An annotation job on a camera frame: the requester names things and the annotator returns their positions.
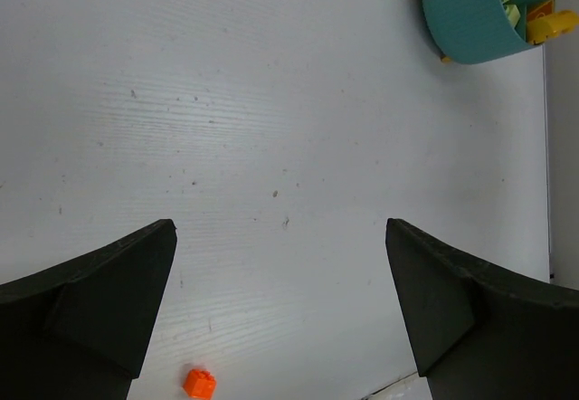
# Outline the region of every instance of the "white wooden surface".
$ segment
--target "white wooden surface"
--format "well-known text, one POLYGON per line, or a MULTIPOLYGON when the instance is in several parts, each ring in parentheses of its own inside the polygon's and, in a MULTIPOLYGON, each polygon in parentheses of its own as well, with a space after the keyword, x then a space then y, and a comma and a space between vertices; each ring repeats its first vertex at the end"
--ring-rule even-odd
POLYGON ((160 217, 130 399, 354 400, 414 370, 389 216, 546 280, 543 54, 442 65, 416 0, 0 0, 0 281, 160 217))

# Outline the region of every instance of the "small orange toy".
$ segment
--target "small orange toy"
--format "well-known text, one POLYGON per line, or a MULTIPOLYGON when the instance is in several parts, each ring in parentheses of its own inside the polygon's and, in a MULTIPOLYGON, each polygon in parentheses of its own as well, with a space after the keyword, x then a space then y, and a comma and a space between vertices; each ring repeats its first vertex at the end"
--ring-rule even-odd
POLYGON ((191 370, 183 384, 183 389, 191 398, 211 400, 217 381, 205 370, 191 370))

